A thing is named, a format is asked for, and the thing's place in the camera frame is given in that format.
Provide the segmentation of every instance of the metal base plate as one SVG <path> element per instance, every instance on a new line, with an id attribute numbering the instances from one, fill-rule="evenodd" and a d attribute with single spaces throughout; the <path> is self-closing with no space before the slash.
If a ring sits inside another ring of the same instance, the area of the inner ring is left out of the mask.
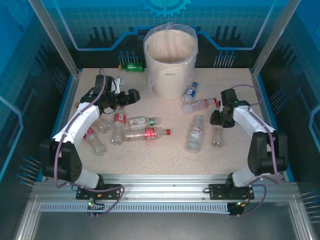
<path id="1" fill-rule="evenodd" d="M 252 187 L 248 186 L 239 187 L 232 194 L 228 194 L 225 184 L 209 184 L 209 194 L 210 200 L 246 200 L 248 195 L 250 200 L 255 199 Z"/>
<path id="2" fill-rule="evenodd" d="M 103 189 L 112 189 L 115 187 L 121 186 L 120 184 L 105 184 L 103 186 Z M 83 188 L 78 187 L 76 191 L 76 196 L 75 198 L 77 200 L 89 200 L 91 197 L 94 199 L 99 199 L 99 200 L 117 200 L 120 196 L 120 190 L 113 190 L 113 191 L 108 191 L 105 193 L 99 193 L 99 192 L 91 192 L 87 191 Z"/>

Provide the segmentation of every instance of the green bottle label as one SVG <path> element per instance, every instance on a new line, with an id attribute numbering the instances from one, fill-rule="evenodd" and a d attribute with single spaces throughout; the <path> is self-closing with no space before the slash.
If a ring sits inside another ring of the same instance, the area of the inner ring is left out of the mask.
<path id="1" fill-rule="evenodd" d="M 152 127 L 153 125 L 155 125 L 154 119 L 153 118 L 149 118 L 149 123 L 150 126 Z"/>

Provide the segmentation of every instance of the empty plastic bottle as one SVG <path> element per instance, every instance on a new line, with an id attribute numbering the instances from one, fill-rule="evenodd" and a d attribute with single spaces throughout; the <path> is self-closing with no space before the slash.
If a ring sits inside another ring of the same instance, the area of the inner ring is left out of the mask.
<path id="1" fill-rule="evenodd" d="M 145 129 L 160 124 L 159 117 L 137 116 L 128 119 L 129 128 L 131 130 Z"/>
<path id="2" fill-rule="evenodd" d="M 92 123 L 92 126 L 95 127 L 100 133 L 106 134 L 111 129 L 111 123 L 107 120 L 99 117 Z"/>
<path id="3" fill-rule="evenodd" d="M 171 135 L 170 129 L 163 129 L 159 127 L 150 127 L 141 130 L 126 130 L 124 131 L 124 140 L 131 142 L 133 140 L 156 140 L 164 135 Z"/>
<path id="4" fill-rule="evenodd" d="M 224 141 L 224 128 L 220 125 L 213 125 L 212 145 L 214 147 L 222 147 Z"/>
<path id="5" fill-rule="evenodd" d="M 183 112 L 185 114 L 191 114 L 195 111 L 206 109 L 210 105 L 217 104 L 217 103 L 218 101 L 215 98 L 197 100 L 189 104 L 183 105 Z"/>
<path id="6" fill-rule="evenodd" d="M 202 133 L 202 116 L 194 116 L 190 129 L 189 139 L 186 145 L 186 148 L 189 152 L 198 153 L 200 151 Z"/>
<path id="7" fill-rule="evenodd" d="M 116 114 L 114 114 L 113 119 L 113 131 L 111 142 L 114 145 L 120 145 L 124 141 L 124 130 L 126 127 L 126 115 L 124 108 L 118 108 Z"/>
<path id="8" fill-rule="evenodd" d="M 184 95 L 182 97 L 182 102 L 184 104 L 191 103 L 194 100 L 197 87 L 198 87 L 198 83 L 194 82 L 192 83 L 191 87 L 184 92 Z"/>
<path id="9" fill-rule="evenodd" d="M 86 131 L 83 138 L 90 144 L 95 155 L 103 156 L 107 151 L 106 146 L 100 141 L 97 134 L 91 127 Z"/>

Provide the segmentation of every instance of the white bucket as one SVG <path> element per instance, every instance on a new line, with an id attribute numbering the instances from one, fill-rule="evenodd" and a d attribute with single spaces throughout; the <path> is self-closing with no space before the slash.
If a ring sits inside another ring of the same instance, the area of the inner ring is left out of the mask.
<path id="1" fill-rule="evenodd" d="M 150 89 L 160 98 L 182 97 L 193 81 L 197 53 L 197 35 L 189 26 L 167 23 L 150 30 L 144 39 Z"/>

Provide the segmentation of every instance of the red bottle label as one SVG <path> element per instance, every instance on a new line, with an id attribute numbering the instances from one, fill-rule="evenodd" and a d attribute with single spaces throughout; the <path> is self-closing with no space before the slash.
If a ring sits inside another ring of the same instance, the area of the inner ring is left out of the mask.
<path id="1" fill-rule="evenodd" d="M 126 116 L 121 114 L 121 113 L 117 113 L 114 115 L 114 122 L 123 122 L 126 123 Z"/>
<path id="2" fill-rule="evenodd" d="M 146 128 L 144 131 L 145 140 L 155 140 L 156 134 L 154 128 Z"/>
<path id="3" fill-rule="evenodd" d="M 95 131 L 91 127 L 89 127 L 83 138 L 86 139 L 86 137 L 88 137 L 90 134 L 93 134 L 94 132 Z"/>

